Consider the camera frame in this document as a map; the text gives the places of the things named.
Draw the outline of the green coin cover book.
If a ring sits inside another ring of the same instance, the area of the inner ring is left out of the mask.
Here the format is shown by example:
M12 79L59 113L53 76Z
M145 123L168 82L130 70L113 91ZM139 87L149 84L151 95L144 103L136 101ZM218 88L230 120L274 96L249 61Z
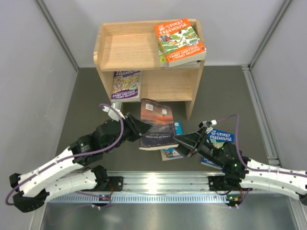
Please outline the green coin cover book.
M197 61L192 61L189 63L169 67L168 63L166 61L160 61L160 67L165 68L165 69L178 69L178 68L198 68L201 64L200 60Z

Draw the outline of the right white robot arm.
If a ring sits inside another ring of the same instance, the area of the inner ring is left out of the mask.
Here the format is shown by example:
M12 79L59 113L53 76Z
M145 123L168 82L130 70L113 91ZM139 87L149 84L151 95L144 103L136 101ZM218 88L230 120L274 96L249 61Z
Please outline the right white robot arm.
M307 204L307 172L284 169L258 162L241 155L238 146L226 142L217 148L205 128L189 134L176 135L177 150L184 156L199 154L221 167L224 185L229 190L237 187L260 189L299 200Z

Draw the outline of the orange 78-storey treehouse book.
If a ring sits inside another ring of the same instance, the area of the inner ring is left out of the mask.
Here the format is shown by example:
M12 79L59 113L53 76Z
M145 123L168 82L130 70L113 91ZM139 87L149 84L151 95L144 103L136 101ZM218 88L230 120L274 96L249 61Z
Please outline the orange 78-storey treehouse book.
M169 67L206 58L206 46L187 18L157 24L154 30Z

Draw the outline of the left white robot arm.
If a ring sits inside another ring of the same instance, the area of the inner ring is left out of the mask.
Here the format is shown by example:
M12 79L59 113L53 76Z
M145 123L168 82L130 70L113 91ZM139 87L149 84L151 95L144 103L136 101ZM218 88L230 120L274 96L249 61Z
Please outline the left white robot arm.
M137 141L150 128L150 124L131 114L119 120L105 121L92 134L80 137L48 163L29 173L12 174L9 177L12 202L6 201L6 204L27 213L58 196L79 191L103 191L109 184L106 169L100 165L84 172L81 169L102 159L104 153L123 142Z

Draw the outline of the purple 52-storey treehouse book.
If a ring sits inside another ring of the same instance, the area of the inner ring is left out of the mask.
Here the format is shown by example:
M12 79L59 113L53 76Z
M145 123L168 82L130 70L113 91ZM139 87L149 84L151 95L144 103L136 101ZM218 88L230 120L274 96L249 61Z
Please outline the purple 52-storey treehouse book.
M141 71L115 71L111 102L139 102L141 96Z

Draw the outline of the blue 91-storey treehouse book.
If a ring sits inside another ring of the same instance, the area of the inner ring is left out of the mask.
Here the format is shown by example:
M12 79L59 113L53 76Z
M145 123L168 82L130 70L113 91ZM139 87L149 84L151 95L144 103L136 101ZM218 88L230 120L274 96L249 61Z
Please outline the blue 91-storey treehouse book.
M211 143L216 148L221 148L226 142L234 143L235 135L229 132L213 129L208 135ZM201 164L215 168L215 169L222 169L223 167L218 166L217 164L213 163L212 161L202 157Z

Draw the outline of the dark tale of cities book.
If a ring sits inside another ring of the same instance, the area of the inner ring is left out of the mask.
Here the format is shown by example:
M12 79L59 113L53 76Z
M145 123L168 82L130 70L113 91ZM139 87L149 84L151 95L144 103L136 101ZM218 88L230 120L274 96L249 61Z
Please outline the dark tale of cities book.
M176 129L170 106L143 98L141 121L151 128L141 137L140 150L162 150L178 146L174 139Z

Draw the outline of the light blue comic book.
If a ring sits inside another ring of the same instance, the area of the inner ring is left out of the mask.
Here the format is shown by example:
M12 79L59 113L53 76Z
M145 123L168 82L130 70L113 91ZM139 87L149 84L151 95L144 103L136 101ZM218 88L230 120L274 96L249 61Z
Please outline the light blue comic book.
M174 122L177 135L183 134L181 123L179 121ZM162 149L161 151L162 161L175 160L183 158L174 148Z

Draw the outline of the green 65-storey treehouse book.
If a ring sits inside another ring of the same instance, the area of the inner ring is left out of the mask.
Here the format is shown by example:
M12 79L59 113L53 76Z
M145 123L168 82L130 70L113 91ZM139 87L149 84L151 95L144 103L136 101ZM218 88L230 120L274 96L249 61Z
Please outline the green 65-storey treehouse book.
M162 51L162 48L160 46L160 43L158 43L158 54L159 54L159 62L160 62L160 67L162 68L166 68L168 67L168 63L167 63L167 60L166 60L166 57Z

